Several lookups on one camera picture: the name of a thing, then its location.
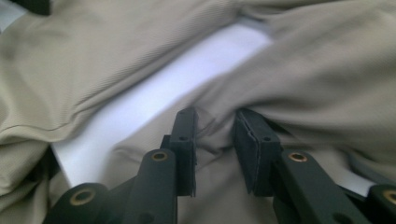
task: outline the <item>round hole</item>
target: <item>round hole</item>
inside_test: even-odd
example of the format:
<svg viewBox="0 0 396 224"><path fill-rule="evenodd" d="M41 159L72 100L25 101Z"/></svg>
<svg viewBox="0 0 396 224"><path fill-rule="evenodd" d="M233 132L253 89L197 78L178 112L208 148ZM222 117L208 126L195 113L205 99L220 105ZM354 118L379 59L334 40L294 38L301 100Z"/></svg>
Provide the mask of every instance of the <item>round hole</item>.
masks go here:
<svg viewBox="0 0 396 224"><path fill-rule="evenodd" d="M298 162L308 161L308 158L305 155L298 153L298 152L290 153L289 158L292 161L298 161Z"/></svg>
<svg viewBox="0 0 396 224"><path fill-rule="evenodd" d="M81 189L74 193L70 198L70 204L74 206L83 205L92 201L92 199L95 197L95 194L96 191L92 188Z"/></svg>
<svg viewBox="0 0 396 224"><path fill-rule="evenodd" d="M142 224L149 224L154 221L154 215L150 213L142 213L139 215L139 222Z"/></svg>
<svg viewBox="0 0 396 224"><path fill-rule="evenodd" d="M168 155L164 152L156 152L152 154L151 158L155 161L164 161L168 159Z"/></svg>
<svg viewBox="0 0 396 224"><path fill-rule="evenodd" d="M332 215L332 218L334 219L334 221L336 223L340 223L340 224L352 224L352 220L347 217L344 214L341 213L335 213L334 215Z"/></svg>
<svg viewBox="0 0 396 224"><path fill-rule="evenodd" d="M391 203L396 204L396 190L385 190L384 197Z"/></svg>

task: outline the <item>brass grommet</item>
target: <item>brass grommet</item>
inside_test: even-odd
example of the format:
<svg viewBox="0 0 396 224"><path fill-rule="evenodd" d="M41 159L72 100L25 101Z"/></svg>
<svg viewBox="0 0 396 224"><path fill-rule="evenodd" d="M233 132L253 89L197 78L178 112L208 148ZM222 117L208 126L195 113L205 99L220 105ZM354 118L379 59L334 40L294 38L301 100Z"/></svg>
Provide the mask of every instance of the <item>brass grommet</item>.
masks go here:
<svg viewBox="0 0 396 224"><path fill-rule="evenodd" d="M396 190L387 189L383 192L384 197L393 204L396 204Z"/></svg>
<svg viewBox="0 0 396 224"><path fill-rule="evenodd" d="M297 162L305 162L305 161L308 161L308 158L307 158L305 155L303 155L303 154L301 154L301 153L298 153L298 152L292 152L292 153L290 153L290 154L289 154L289 158L290 158L292 161L297 161Z"/></svg>
<svg viewBox="0 0 396 224"><path fill-rule="evenodd" d="M168 159L168 154L166 154L165 152L156 152L154 154L152 154L151 158L154 161L166 161Z"/></svg>
<svg viewBox="0 0 396 224"><path fill-rule="evenodd" d="M80 189L79 191L74 193L73 196L70 198L70 204L74 206L83 205L85 203L92 201L95 195L96 195L95 189L92 188Z"/></svg>

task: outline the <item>wrinkled fabric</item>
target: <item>wrinkled fabric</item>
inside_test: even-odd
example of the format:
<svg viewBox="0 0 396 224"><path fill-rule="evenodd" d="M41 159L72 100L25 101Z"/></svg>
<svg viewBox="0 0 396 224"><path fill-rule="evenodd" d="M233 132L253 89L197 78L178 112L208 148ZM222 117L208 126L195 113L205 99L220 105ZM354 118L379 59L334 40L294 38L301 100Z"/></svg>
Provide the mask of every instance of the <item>wrinkled fabric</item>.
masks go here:
<svg viewBox="0 0 396 224"><path fill-rule="evenodd" d="M229 164L235 161L230 132L235 109L249 107L292 134L282 139L285 146L363 151L369 166L395 180L393 1L59 0L51 16L26 15L0 36L0 222L42 220L48 178L26 182L26 176L41 163L48 143L78 134L111 97L238 14L267 22L274 44L159 115L115 147L110 160L123 155L120 167L136 172L144 152L169 132L174 112L195 106L197 179L204 183L197 193L203 198L182 199L180 223L274 220L254 209L268 202L242 196L233 204L252 204L246 211L233 216L229 208L226 219L213 214L216 206L227 207L236 189L244 190L237 164ZM194 212L202 202L212 203L203 210L207 216Z"/></svg>

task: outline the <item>beige fabric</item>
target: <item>beige fabric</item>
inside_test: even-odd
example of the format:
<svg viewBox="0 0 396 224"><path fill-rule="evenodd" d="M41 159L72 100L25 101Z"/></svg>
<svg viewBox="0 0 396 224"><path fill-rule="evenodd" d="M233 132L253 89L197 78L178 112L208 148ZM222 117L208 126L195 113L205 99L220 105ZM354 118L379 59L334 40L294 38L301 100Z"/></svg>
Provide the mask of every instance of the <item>beige fabric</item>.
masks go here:
<svg viewBox="0 0 396 224"><path fill-rule="evenodd" d="M266 19L274 45L161 114L121 143L115 158L128 149L122 152L130 157L120 163L134 161L135 172L142 153L169 132L174 112L195 105L201 118L197 178L204 184L197 192L202 198L182 199L180 223L274 220L262 214L268 202L235 194L245 189L229 133L234 110L248 106L295 136L285 145L364 150L374 168L396 179L396 5L355 0L286 10L312 2L59 0L52 16L15 22L0 35L0 222L43 218L46 177L24 178L48 142L76 134L108 99L232 22L238 11ZM230 204L238 202L250 205L234 213ZM217 214L218 206L228 210Z"/></svg>

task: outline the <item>khaki cloth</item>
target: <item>khaki cloth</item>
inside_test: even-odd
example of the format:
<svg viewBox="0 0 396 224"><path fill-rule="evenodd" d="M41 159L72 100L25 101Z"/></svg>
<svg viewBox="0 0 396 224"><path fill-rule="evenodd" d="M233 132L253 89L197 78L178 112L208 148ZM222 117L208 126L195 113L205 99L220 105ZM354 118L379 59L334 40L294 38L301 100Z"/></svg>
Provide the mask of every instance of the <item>khaki cloth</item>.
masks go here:
<svg viewBox="0 0 396 224"><path fill-rule="evenodd" d="M42 221L54 188L42 168L48 143L78 134L113 96L240 14L267 22L274 44L176 103L110 159L124 153L132 157L120 165L139 161L139 152L169 132L174 112L193 105L200 117L198 183L244 190L240 178L221 174L238 173L227 162L234 159L227 159L234 157L230 130L235 109L249 107L292 134L282 138L285 146L358 150L363 162L395 180L394 1L58 0L51 16L28 14L0 35L0 223ZM202 191L207 204L225 196L240 203L232 190L211 192ZM228 205L219 202L212 204ZM189 204L180 207L180 223L274 220L254 204L223 219L216 206L197 213Z"/></svg>

